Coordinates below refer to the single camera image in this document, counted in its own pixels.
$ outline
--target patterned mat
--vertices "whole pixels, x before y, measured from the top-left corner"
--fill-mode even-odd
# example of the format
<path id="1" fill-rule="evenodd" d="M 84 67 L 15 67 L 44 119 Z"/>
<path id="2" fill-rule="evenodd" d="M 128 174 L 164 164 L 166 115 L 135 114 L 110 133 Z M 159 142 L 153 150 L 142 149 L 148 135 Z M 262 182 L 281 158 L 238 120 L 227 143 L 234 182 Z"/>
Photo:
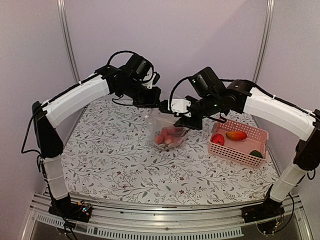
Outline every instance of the patterned mat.
<path id="1" fill-rule="evenodd" d="M 63 153 L 65 184 L 71 193 L 136 203 L 228 204 L 261 200 L 278 179 L 267 156 L 259 169 L 208 154 L 213 122 L 192 130 L 183 146 L 159 150 L 148 138 L 149 109 L 92 102 Z M 229 119 L 255 126 L 250 115 Z"/>

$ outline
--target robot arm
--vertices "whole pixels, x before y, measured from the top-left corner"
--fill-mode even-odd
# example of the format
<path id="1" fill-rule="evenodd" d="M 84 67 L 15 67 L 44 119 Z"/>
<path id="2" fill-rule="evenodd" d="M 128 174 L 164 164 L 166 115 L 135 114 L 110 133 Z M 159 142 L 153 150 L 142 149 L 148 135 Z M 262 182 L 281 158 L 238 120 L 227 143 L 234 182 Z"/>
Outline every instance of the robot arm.
<path id="1" fill-rule="evenodd" d="M 242 209 L 242 217 L 246 223 L 283 214 L 282 201 L 306 173 L 315 170 L 320 163 L 320 111 L 302 109 L 269 94 L 248 80 L 228 80 L 226 82 L 231 84 L 225 87 L 223 80 L 209 67 L 186 79 L 202 99 L 196 100 L 190 96 L 181 100 L 170 99 L 168 105 L 171 102 L 171 109 L 181 116 L 175 126 L 200 130 L 203 118 L 216 113 L 227 115 L 233 110 L 260 117 L 298 136 L 293 163 L 289 164 L 269 188 L 264 202 Z"/>
<path id="2" fill-rule="evenodd" d="M 71 203 L 61 162 L 64 146 L 56 127 L 92 101 L 113 93 L 132 98 L 136 107 L 154 108 L 160 103 L 161 90 L 153 87 L 159 78 L 148 60 L 133 54 L 125 65 L 116 68 L 107 64 L 52 99 L 32 105 L 40 166 L 51 196 L 50 213 L 82 222 L 88 222 L 91 214 L 89 207 L 79 211 L 79 206 Z"/>

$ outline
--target green fruit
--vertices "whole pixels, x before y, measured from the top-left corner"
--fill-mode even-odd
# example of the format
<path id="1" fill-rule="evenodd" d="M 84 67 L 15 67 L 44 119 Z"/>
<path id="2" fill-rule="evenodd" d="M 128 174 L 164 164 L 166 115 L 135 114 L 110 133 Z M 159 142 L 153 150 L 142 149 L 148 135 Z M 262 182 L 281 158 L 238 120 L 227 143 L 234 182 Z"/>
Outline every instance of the green fruit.
<path id="1" fill-rule="evenodd" d="M 261 152 L 257 150 L 253 150 L 252 152 L 250 152 L 250 155 L 263 159 Z"/>

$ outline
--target purple wall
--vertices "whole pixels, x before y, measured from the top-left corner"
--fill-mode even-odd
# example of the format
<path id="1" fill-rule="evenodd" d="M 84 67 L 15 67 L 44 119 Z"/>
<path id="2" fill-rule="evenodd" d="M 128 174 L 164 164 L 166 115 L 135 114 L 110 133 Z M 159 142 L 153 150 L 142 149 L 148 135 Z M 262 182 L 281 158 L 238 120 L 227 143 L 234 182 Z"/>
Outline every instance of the purple wall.
<path id="1" fill-rule="evenodd" d="M 258 84 L 298 106 L 320 109 L 320 2 L 276 1 L 271 34 Z M 295 154 L 298 138 L 269 122 L 270 146 L 282 171 Z M 320 176 L 307 178 L 298 192 L 314 239 L 320 239 Z"/>
<path id="2" fill-rule="evenodd" d="M 222 78 L 252 79 L 262 38 L 266 1 L 91 0 L 66 1 L 80 78 L 119 50 L 135 51 L 160 73 L 158 85 L 175 83 L 211 66 Z M 120 66 L 128 55 L 112 64 Z M 177 94 L 195 94 L 185 83 Z"/>
<path id="3" fill-rule="evenodd" d="M 31 105 L 74 84 L 56 0 L 0 1 L 0 239 L 16 240 L 34 192 L 36 154 L 20 154 Z M 59 127 L 65 139 L 75 116 Z M 36 148 L 33 128 L 26 147 Z"/>

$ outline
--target plastic bag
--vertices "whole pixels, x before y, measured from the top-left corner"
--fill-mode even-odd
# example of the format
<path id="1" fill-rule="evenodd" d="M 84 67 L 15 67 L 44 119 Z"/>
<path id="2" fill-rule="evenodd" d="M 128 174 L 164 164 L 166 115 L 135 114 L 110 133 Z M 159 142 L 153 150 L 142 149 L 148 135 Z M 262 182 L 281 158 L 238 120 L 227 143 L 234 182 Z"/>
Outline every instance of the plastic bag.
<path id="1" fill-rule="evenodd" d="M 171 149 L 182 145 L 188 137 L 189 129 L 175 127 L 178 118 L 171 114 L 162 113 L 157 109 L 151 110 L 147 122 L 150 132 L 150 142 L 160 149 Z"/>

